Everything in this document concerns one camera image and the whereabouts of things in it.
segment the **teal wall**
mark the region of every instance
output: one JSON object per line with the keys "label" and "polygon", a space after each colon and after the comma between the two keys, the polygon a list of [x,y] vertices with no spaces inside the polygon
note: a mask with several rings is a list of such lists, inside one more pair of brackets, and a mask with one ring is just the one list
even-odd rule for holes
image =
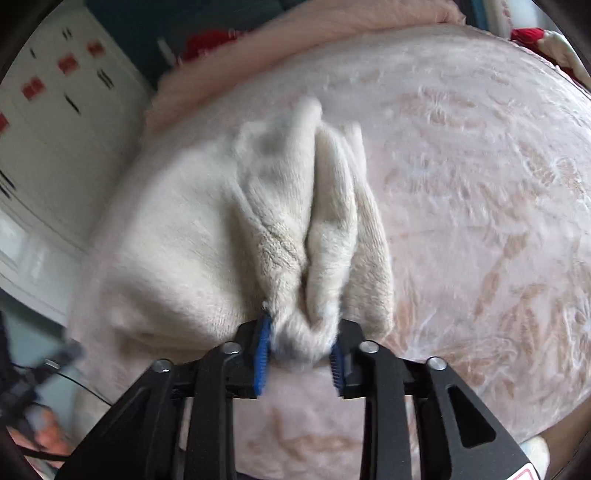
{"label": "teal wall", "polygon": [[[64,343],[63,327],[25,307],[2,290],[0,310],[5,315],[10,353],[16,364],[33,365]],[[75,369],[70,368],[64,373],[79,380]],[[40,389],[40,403],[57,413],[67,432],[72,425],[73,398],[78,388],[65,378],[55,377]]]}

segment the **red fabric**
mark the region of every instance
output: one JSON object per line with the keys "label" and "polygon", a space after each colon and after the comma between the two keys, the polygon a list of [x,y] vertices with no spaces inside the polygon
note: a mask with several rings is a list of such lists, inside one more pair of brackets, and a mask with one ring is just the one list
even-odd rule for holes
{"label": "red fabric", "polygon": [[[545,30],[542,28],[516,28],[511,32],[511,41],[517,42],[522,47],[528,48],[543,59],[548,60],[552,65],[558,65],[555,59],[542,53],[538,48],[538,40],[544,38]],[[574,75],[574,70],[568,67],[560,67],[566,75],[571,77],[576,83],[579,80]]]}
{"label": "red fabric", "polygon": [[235,30],[207,30],[203,33],[193,35],[187,40],[187,47],[183,54],[184,61],[197,59],[208,52],[215,50],[224,43],[230,43],[244,35],[243,32]]}

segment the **black cable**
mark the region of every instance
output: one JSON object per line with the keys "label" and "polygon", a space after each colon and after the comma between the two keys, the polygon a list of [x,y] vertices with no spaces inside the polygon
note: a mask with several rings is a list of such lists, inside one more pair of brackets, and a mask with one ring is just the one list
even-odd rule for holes
{"label": "black cable", "polygon": [[38,458],[47,462],[65,462],[69,455],[59,455],[58,453],[40,452],[39,450],[31,450],[30,448],[17,445],[21,453],[25,457]]}
{"label": "black cable", "polygon": [[[25,367],[25,366],[23,366],[23,365],[18,365],[18,364],[15,364],[15,363],[12,363],[12,366],[13,366],[13,367],[17,367],[17,368],[22,368],[23,370],[27,370],[27,369],[30,369],[30,368],[31,368],[31,367]],[[80,382],[78,382],[78,380],[74,380],[73,378],[71,378],[71,377],[68,377],[67,375],[65,375],[65,374],[63,374],[63,373],[61,373],[61,372],[56,372],[56,375],[59,375],[60,377],[63,377],[63,378],[65,378],[66,380],[69,380],[70,382],[73,382],[73,383],[75,383],[75,384],[76,384],[76,385],[78,385],[80,388],[83,388],[83,389],[84,389],[84,390],[86,390],[88,393],[90,393],[90,394],[94,395],[94,396],[95,396],[96,398],[98,398],[100,401],[102,401],[102,402],[106,403],[106,404],[107,404],[109,407],[112,407],[112,406],[113,406],[113,404],[112,404],[110,401],[108,401],[107,399],[103,398],[103,397],[102,397],[101,395],[99,395],[98,393],[96,393],[96,392],[92,391],[92,390],[91,390],[90,388],[88,388],[86,385],[83,385],[83,384],[81,384]]]}

